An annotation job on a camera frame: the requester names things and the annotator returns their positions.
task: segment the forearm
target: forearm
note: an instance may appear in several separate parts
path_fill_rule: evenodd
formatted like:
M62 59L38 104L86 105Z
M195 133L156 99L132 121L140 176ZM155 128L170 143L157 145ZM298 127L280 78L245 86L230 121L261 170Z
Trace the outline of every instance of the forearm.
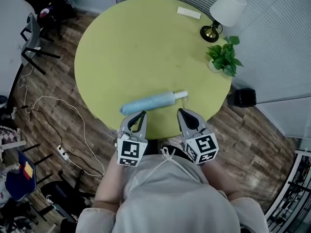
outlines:
M222 190L229 201L242 197L237 182L215 160L205 162L201 169L208 183L216 190Z
M117 152L115 152L97 189L93 207L101 207L111 211L115 211L115 208L119 207L124 168L125 166L117 163Z

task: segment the yellow sticky note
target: yellow sticky note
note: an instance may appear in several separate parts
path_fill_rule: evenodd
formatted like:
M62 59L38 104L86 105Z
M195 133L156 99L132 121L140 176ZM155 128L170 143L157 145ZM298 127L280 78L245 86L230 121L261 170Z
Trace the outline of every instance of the yellow sticky note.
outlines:
M28 161L25 163L25 172L29 175L30 178L33 177L34 170L32 167L28 164Z

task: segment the potted plant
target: potted plant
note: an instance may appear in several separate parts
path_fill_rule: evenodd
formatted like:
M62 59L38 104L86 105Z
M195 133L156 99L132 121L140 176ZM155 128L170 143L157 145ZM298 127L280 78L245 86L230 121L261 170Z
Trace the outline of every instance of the potted plant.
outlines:
M235 51L233 45L240 43L238 36L225 37L224 40L227 42L221 47L220 45L215 45L209 47L207 55L212 59L210 60L208 66L214 72L223 70L223 72L230 76L235 77L237 74L237 66L242 66L242 63L235 59Z

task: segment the power cord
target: power cord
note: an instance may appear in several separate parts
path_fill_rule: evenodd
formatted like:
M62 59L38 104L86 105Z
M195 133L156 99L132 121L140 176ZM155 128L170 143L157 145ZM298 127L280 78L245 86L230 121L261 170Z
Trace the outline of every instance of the power cord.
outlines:
M46 121L48 122L48 124L49 124L49 125L57 132L57 134L59 135L59 137L60 137L60 139L61 139L61 146L63 145L63 138L62 138L62 136L61 136L60 133L57 131L57 129L56 129L54 126L52 126L52 124L50 124L50 122L47 120L47 118L45 117L45 115L44 115L44 113L43 113L42 111L35 110L35 105L36 105L36 103L37 103L40 99L42 99L42 98L51 98L51 99L55 99L55 100L58 100L58 101L63 101L63 102L65 102L68 106L74 108L74 109L76 110L76 112L78 113L78 115L81 117L82 121L83 121L83 125L84 125L84 140L85 140L85 143L86 143L88 149L91 151L91 153L92 153L92 154L94 155L94 157L96 158L96 160L102 165L103 174L100 174L100 175L89 174L89 173L86 172L82 167L80 167L79 165L77 165L76 163L74 163L70 158L69 158L69 160L70 160L70 162L72 162L75 166L77 166L78 168L80 168L80 169L83 170L86 174L88 174L88 175L90 175L90 176L94 176L94 177L102 177L102 176L104 176L104 174L105 174L105 168L104 168L103 164L102 164L101 161L97 158L97 156L95 155L95 153L93 152L93 150L91 149L91 147L88 145L88 143L87 143L87 141L86 141L86 122L84 121L84 118L82 117L82 115L80 114L80 112L78 111L78 109L77 109L76 107L74 107L73 105L67 103L67 102L66 102L65 100L63 100L63 99L58 99L58 98L55 98L55 97L52 97L52 96L41 96L39 99L37 99L37 100L35 101L35 103L34 103L32 109L31 109L30 111L27 111L27 110L26 110L26 109L29 107L29 105L26 105L26 96L27 96L27 92L28 92L28 87L27 87L26 84L23 84L22 86L19 86L19 81L20 81L23 77L29 76L29 75L32 73L33 69L34 69L34 67L32 67L30 73L28 73L28 74L26 74L26 75L22 75L22 76L19 78L18 82L17 82L17 86L19 87L19 89L21 89L22 87L26 87L26 92L25 92L25 97L24 97L24 106L22 106L21 108L22 108L22 109L25 109L25 112L26 112L27 114L30 114L33 110L34 110L34 111L37 111L37 112L40 112L40 113L44 116L44 118L46 119ZM95 171L99 172L98 170L96 170L96 169L90 167L89 164L86 163L86 165L87 165L89 168L91 168L92 170L95 170Z

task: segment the black lamp base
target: black lamp base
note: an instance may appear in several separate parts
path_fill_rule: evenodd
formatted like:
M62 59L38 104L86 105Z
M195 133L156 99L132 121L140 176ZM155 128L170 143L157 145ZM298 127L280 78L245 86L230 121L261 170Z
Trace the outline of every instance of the black lamp base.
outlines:
M209 37L207 35L207 32L211 31L212 33L215 34L214 37ZM203 26L200 30L200 35L203 39L205 39L208 42L214 43L219 39L219 34L217 33L216 30L212 31L212 27L211 26Z

